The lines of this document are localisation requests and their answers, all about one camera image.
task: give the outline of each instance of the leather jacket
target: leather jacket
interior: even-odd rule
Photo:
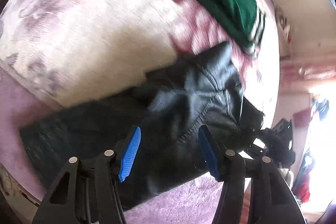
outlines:
[[[207,172],[198,129],[241,151],[254,141],[263,113],[244,97],[223,42],[185,55],[147,74],[147,81],[119,94],[65,109],[21,130],[30,161],[48,187],[71,157],[96,157],[126,137],[132,125],[142,139],[131,174],[118,185],[124,210]]]

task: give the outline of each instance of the blue gripper pad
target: blue gripper pad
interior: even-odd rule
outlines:
[[[203,157],[207,163],[210,174],[220,180],[219,164],[223,162],[223,152],[213,138],[207,126],[201,126],[198,130],[198,142],[201,147]]]
[[[136,127],[121,159],[120,171],[118,175],[121,182],[123,182],[131,172],[134,158],[139,148],[140,140],[141,130],[140,127]]]

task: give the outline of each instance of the screw head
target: screw head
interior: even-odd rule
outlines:
[[[104,152],[104,155],[105,155],[106,157],[112,156],[113,154],[114,154],[114,151],[111,150],[111,149],[106,150],[106,151]]]
[[[74,163],[76,163],[77,162],[77,157],[71,157],[70,159],[69,159],[69,162],[71,163],[71,164],[74,164]]]
[[[233,150],[228,149],[228,150],[226,150],[225,154],[228,155],[228,156],[234,156],[236,153]]]
[[[265,156],[265,157],[262,158],[262,161],[268,164],[268,163],[271,162],[271,159],[269,157]]]

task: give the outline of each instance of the white wall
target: white wall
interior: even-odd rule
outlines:
[[[336,11],[329,0],[274,2],[291,25],[292,56],[336,52]]]

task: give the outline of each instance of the bedspread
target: bedspread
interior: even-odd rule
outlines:
[[[57,110],[140,84],[146,71],[171,64],[181,52],[197,54],[229,41],[245,97],[265,113],[267,127],[278,92],[278,37],[271,2],[257,2],[267,19],[254,59],[196,0],[9,0],[0,15],[0,66]],[[11,165],[5,167],[11,172]],[[220,189],[206,174],[133,208],[126,218],[137,224],[211,223]]]

